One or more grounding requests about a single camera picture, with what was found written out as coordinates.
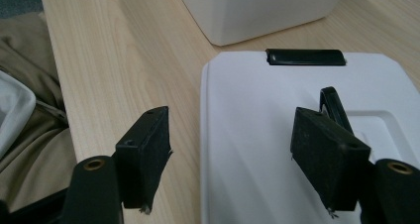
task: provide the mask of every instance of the wood grain surface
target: wood grain surface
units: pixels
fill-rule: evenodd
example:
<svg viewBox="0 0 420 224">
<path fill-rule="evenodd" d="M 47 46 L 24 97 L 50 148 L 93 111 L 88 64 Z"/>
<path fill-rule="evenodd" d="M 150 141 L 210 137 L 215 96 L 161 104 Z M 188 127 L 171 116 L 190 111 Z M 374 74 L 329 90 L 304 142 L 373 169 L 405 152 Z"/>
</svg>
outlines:
<svg viewBox="0 0 420 224">
<path fill-rule="evenodd" d="M 420 88 L 420 0 L 341 0 L 324 19 L 225 47 L 208 43 L 182 0 L 43 2 L 79 161 L 111 155 L 142 113 L 169 106 L 174 154 L 154 211 L 125 210 L 126 223 L 200 223 L 201 69 L 219 52 L 380 53 Z"/>
</svg>

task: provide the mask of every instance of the white plastic bin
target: white plastic bin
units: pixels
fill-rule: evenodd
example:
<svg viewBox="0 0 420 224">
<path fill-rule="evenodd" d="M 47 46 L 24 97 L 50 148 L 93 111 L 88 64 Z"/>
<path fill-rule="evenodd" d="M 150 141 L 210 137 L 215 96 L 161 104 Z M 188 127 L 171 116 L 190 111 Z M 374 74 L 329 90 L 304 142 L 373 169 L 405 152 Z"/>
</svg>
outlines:
<svg viewBox="0 0 420 224">
<path fill-rule="evenodd" d="M 273 33 L 329 14 L 339 0 L 183 0 L 217 46 Z"/>
</svg>

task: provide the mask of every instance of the gray carpet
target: gray carpet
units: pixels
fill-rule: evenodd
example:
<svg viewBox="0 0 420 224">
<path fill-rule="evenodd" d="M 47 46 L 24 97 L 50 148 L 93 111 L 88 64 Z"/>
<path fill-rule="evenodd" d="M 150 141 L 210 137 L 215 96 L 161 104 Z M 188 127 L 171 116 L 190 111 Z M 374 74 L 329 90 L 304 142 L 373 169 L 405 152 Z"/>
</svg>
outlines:
<svg viewBox="0 0 420 224">
<path fill-rule="evenodd" d="M 0 18 L 43 11 L 41 0 L 0 0 Z"/>
</svg>

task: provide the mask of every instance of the white object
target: white object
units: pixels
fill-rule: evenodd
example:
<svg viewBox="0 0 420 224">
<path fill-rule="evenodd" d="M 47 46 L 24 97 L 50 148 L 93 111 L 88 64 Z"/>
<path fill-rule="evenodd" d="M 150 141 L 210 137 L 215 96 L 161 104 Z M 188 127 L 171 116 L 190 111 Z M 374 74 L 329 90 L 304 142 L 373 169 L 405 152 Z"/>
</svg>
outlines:
<svg viewBox="0 0 420 224">
<path fill-rule="evenodd" d="M 394 60 L 345 54 L 346 66 L 271 66 L 260 52 L 221 53 L 201 84 L 202 223 L 360 223 L 329 216 L 290 141 L 297 106 L 318 110 L 321 88 L 338 91 L 375 162 L 419 168 L 420 96 Z"/>
<path fill-rule="evenodd" d="M 339 0 L 183 0 L 217 46 L 237 43 L 327 16 Z"/>
<path fill-rule="evenodd" d="M 34 92 L 0 71 L 0 159 L 24 129 L 35 103 Z"/>
</svg>

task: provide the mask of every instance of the brown fabric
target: brown fabric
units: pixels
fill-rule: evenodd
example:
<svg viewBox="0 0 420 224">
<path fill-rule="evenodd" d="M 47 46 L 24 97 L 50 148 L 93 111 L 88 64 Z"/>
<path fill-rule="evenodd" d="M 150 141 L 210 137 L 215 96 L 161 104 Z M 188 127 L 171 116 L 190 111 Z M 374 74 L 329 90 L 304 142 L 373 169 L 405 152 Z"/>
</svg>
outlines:
<svg viewBox="0 0 420 224">
<path fill-rule="evenodd" d="M 65 111 L 46 22 L 38 13 L 0 20 L 0 69 Z M 0 161 L 0 199 L 16 210 L 68 187 L 76 165 L 68 125 L 37 104 Z"/>
</svg>

